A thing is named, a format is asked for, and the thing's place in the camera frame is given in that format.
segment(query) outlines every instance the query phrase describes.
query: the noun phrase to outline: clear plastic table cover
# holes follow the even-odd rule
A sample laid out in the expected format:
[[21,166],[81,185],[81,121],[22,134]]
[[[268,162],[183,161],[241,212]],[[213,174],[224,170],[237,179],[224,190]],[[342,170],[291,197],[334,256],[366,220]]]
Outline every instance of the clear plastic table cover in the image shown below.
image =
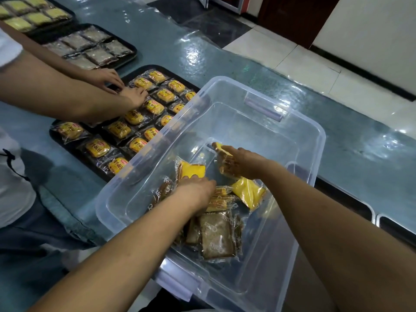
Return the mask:
[[[315,120],[327,134],[319,175],[416,232],[412,138],[257,62],[221,50],[199,31],[186,30],[137,0],[57,1],[73,10],[81,23],[102,26],[137,47],[138,57],[119,70],[121,76],[146,64],[162,65],[199,87],[215,76],[227,76]],[[111,233],[94,210],[104,182],[50,139],[51,122],[0,103],[0,126],[25,149],[31,179],[42,183],[83,225],[109,239]]]

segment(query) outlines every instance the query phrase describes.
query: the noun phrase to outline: brown door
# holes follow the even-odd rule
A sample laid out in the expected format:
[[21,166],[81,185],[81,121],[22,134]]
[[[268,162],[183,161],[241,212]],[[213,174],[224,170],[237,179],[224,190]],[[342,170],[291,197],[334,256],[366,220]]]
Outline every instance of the brown door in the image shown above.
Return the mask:
[[309,48],[338,1],[263,0],[258,24]]

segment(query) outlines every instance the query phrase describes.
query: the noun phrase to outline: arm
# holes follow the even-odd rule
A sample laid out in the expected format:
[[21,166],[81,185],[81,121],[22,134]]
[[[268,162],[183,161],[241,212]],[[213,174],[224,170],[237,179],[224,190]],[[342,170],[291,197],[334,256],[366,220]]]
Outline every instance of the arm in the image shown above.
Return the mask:
[[83,70],[65,59],[62,59],[44,46],[39,45],[3,21],[0,21],[0,28],[15,41],[21,44],[25,51],[30,52],[40,61],[45,62],[48,66],[70,78],[92,84],[113,94],[115,94],[115,92],[107,88],[105,86],[105,82],[115,84],[120,88],[124,87],[124,83],[113,69]]
[[68,78],[25,51],[0,68],[0,101],[62,120],[111,119],[139,107],[146,96],[140,88],[109,94]]
[[416,254],[289,173],[244,149],[223,147],[235,173],[261,179],[341,311],[416,310]]
[[208,205],[215,181],[195,175],[86,259],[28,312],[124,312],[181,228]]

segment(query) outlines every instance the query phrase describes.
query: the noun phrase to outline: wall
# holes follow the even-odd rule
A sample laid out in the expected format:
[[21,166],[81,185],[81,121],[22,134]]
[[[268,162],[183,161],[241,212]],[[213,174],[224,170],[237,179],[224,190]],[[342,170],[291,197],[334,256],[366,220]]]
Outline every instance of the wall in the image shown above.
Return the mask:
[[248,3],[247,13],[258,17],[262,3],[263,0],[250,0]]
[[314,45],[416,94],[416,0],[340,0]]

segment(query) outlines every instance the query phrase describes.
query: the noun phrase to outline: plastic storage bin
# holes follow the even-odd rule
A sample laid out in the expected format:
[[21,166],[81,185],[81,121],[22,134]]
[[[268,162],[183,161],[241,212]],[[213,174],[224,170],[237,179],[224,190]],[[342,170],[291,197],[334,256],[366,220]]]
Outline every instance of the plastic storage bin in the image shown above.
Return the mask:
[[[204,159],[207,176],[218,180],[213,141],[255,151],[295,174],[300,166],[314,185],[325,132],[285,104],[230,78],[213,78],[104,187],[96,202],[100,221],[117,234],[142,216],[164,176],[173,175],[177,155],[188,162]],[[221,265],[171,248],[155,279],[183,299],[194,294],[218,309],[280,311],[298,244],[273,198],[248,218],[242,245],[240,262]]]

